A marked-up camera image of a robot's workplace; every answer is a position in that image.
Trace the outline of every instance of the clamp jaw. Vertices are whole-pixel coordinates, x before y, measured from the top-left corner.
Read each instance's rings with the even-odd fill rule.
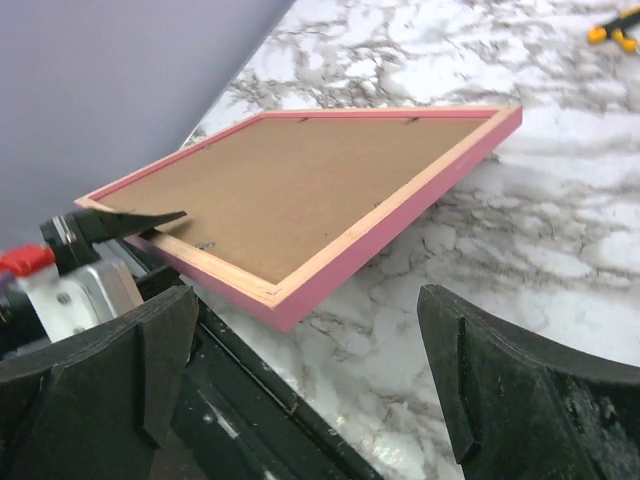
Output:
[[[53,250],[60,275],[100,260],[93,245],[152,230],[186,215],[134,215],[103,210],[77,210],[40,225],[44,241]]]
[[[198,316],[170,287],[113,321],[0,362],[0,479],[145,480]]]
[[[42,224],[46,246],[27,245],[0,257],[3,281],[10,277],[21,291],[18,293],[27,297],[19,303],[31,306],[28,317],[34,325],[28,330],[40,333],[36,324],[41,324],[49,340],[57,342],[141,305],[142,296],[126,264],[122,260],[102,260],[94,245],[140,234],[185,215],[86,209]],[[16,299],[11,302],[3,298],[0,296],[0,319],[7,323],[11,312],[2,306],[15,304]],[[7,325],[0,326],[7,331]]]
[[[418,319],[467,480],[640,478],[640,368],[529,332],[439,286]]]

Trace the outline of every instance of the black plastic part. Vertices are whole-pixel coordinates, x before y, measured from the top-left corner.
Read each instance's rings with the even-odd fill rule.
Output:
[[[62,276],[98,261],[100,255],[93,248],[96,243],[141,234],[184,216],[186,212],[183,211],[136,215],[89,208],[55,217],[40,225],[40,231],[55,254],[58,272]],[[60,225],[64,225],[69,238],[61,235]]]
[[[173,287],[111,322],[0,362],[0,478],[146,479],[197,313],[192,290]]]
[[[607,32],[607,38],[610,38],[614,31],[620,30],[625,37],[629,37],[629,30],[640,24],[640,10],[633,12],[630,15],[618,17],[608,23],[602,25],[605,32]]]
[[[0,292],[0,359],[45,335],[26,294],[9,289]]]
[[[422,288],[422,338],[467,480],[640,478],[640,369]]]
[[[161,263],[121,246],[150,270]],[[382,480],[203,302],[172,429],[211,480]]]
[[[180,274],[173,268],[159,267],[142,277],[136,278],[136,286],[142,299],[146,301],[176,285],[179,278]]]

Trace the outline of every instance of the red button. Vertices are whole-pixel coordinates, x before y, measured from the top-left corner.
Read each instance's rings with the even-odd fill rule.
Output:
[[[9,271],[16,277],[28,277],[56,263],[56,256],[48,247],[25,245],[0,256],[0,271]]]

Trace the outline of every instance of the wooden frame edge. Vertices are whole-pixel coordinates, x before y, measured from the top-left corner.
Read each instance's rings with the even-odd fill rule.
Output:
[[[112,208],[88,196],[80,197],[75,203],[83,208],[113,211]],[[216,278],[267,308],[274,308],[276,285],[166,233],[158,232],[150,243],[164,253],[195,269],[201,270],[210,277]]]
[[[327,108],[309,110],[269,110],[263,118],[491,118],[501,105],[434,106],[385,108]]]
[[[478,111],[482,109],[482,106],[479,106],[475,109],[469,109],[467,107],[466,111]],[[460,108],[459,110],[462,112],[465,111],[465,108]],[[325,265],[335,261],[335,259],[339,257],[349,246],[358,242],[369,232],[369,230],[371,230],[373,226],[378,224],[382,219],[391,214],[396,208],[401,206],[408,198],[410,198],[413,194],[420,190],[420,188],[422,188],[426,183],[440,174],[448,165],[460,158],[464,154],[464,152],[466,152],[470,148],[473,148],[473,146],[475,146],[483,138],[491,134],[491,132],[497,129],[502,123],[509,120],[509,118],[513,114],[521,110],[522,107],[520,106],[493,106],[493,115],[487,117],[487,120],[482,125],[473,130],[469,135],[458,142],[453,148],[441,155],[435,162],[426,167],[410,182],[405,184],[398,191],[396,191],[394,194],[380,203],[380,205],[369,212],[369,214],[362,217],[358,222],[356,222],[333,242],[331,242],[325,248],[320,250],[320,252],[311,257],[295,272],[291,273],[285,279],[279,282],[276,285],[276,290],[274,291],[274,308],[277,309],[280,304],[286,301],[290,296],[294,295],[301,286],[303,286],[317,273],[319,273]]]

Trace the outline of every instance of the brown hardboard backing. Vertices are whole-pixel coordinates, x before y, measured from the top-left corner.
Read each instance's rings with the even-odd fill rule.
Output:
[[[277,284],[482,119],[262,119],[103,198]]]

